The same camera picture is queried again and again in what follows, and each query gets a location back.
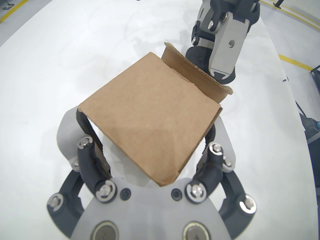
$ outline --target robotic arm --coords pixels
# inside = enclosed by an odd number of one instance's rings
[[[202,0],[185,57],[221,84],[236,77],[235,65],[260,0]]]

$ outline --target white floor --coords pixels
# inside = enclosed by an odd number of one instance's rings
[[[20,239],[21,234],[25,239],[64,239],[45,207],[70,171],[55,142],[64,112],[147,52],[161,55],[165,40],[182,53],[191,45],[201,0],[106,1],[53,0],[0,47],[0,132],[10,144],[1,161],[1,200],[6,205],[0,239]],[[310,39],[314,49],[319,37],[303,31],[302,25],[287,25],[291,20],[281,14],[271,14],[262,8],[263,21],[252,27],[237,63],[237,79],[231,85],[234,95],[222,104],[222,117],[237,151],[236,172],[259,203],[259,212],[239,239],[317,239],[311,164],[294,99],[317,119],[320,97],[308,72],[287,63],[281,66],[273,44],[278,53],[311,66],[317,53],[303,57],[297,41],[304,41],[307,50],[305,41]],[[284,22],[278,26],[280,38],[287,39],[284,47],[276,44],[277,36],[271,32],[277,28],[277,17]],[[14,19],[12,15],[6,21]],[[289,83],[283,82],[286,75]],[[107,157],[116,159],[113,164],[122,175],[124,162],[117,159],[123,155],[112,153]],[[218,207],[222,195],[217,190],[212,197]],[[82,196],[86,206],[92,196],[85,191]]]
[[[15,4],[15,6],[22,0],[6,0],[10,4]],[[26,2],[22,7],[15,11],[11,16],[9,16],[3,23],[0,23],[0,46],[7,41],[21,26],[23,26],[31,17],[33,17],[37,12],[39,12],[43,7],[45,7],[52,0],[30,0]],[[4,0],[0,0],[0,18],[4,16],[8,11],[2,10],[7,3]],[[71,4],[65,4],[66,7],[72,7]],[[47,28],[50,29],[51,21],[47,22]],[[46,45],[43,45],[43,51],[50,52]]]

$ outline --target black cable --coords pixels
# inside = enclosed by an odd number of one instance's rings
[[[5,1],[8,5],[10,5],[7,0],[4,0],[4,1]]]
[[[297,101],[296,101],[296,104],[297,104],[298,108],[300,109],[300,111],[302,112],[302,114],[303,114],[305,117],[307,117],[306,114],[304,113],[304,111],[301,109],[300,105],[297,103]]]
[[[299,103],[297,103],[297,101],[295,101],[295,102],[296,102],[296,105],[298,106],[298,108],[300,109],[301,113],[302,113],[305,117],[307,117],[306,114],[304,113],[304,111],[301,109]]]

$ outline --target white table surface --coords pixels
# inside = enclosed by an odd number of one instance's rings
[[[0,48],[0,239],[65,239],[46,203],[71,170],[56,145],[64,113],[169,41],[183,54],[201,0],[53,0]],[[262,20],[236,64],[221,116],[236,173],[257,201],[238,239],[318,239],[309,152],[284,70]],[[105,138],[113,176],[149,179]],[[192,177],[202,142],[180,177]],[[81,191],[84,206],[92,196]],[[220,207],[219,187],[211,199]]]

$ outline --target cardboard box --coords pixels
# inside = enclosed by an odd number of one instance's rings
[[[78,107],[160,186],[175,181],[232,94],[165,45],[162,58],[147,54]]]

